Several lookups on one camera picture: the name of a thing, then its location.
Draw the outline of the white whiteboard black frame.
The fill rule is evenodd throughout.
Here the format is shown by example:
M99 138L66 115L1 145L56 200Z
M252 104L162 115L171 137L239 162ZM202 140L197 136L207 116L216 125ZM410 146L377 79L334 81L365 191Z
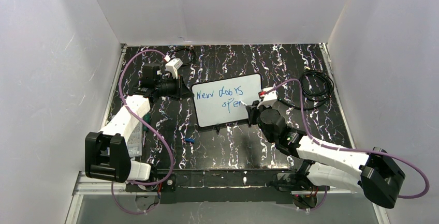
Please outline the white whiteboard black frame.
M262 77L258 73L192 85L193 103L200 128L246 120L244 101L251 105L258 100Z

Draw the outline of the blue marker cap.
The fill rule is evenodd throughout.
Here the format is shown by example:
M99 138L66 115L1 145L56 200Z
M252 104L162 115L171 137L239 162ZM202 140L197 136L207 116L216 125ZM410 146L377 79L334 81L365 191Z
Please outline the blue marker cap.
M195 143L195 140L190 139L190 138L185 138L184 140L185 140L185 142L187 142L187 143L191 143L191 144L194 144L194 143Z

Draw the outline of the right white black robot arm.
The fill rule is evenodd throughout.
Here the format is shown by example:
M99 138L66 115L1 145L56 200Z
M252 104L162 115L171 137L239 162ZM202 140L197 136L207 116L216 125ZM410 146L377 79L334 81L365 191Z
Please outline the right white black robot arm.
M310 138L305 131L288 126L278 110L258 101L246 111L249 124L257 125L277 150L304 161L296 172L300 180L358 192L376 205L394 208L405 173L384 149L361 152Z

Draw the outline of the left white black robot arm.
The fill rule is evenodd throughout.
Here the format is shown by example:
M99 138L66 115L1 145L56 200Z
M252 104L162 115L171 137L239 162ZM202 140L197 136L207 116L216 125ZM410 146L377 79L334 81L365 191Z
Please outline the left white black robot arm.
M175 100L192 98L193 93L178 74L182 66L178 58L165 64L168 75L162 75L159 64L143 68L140 85L125 99L123 107L99 132L85 137L85 173L89 178L124 183L147 181L152 166L134 161L129 155L127 141L160 97Z

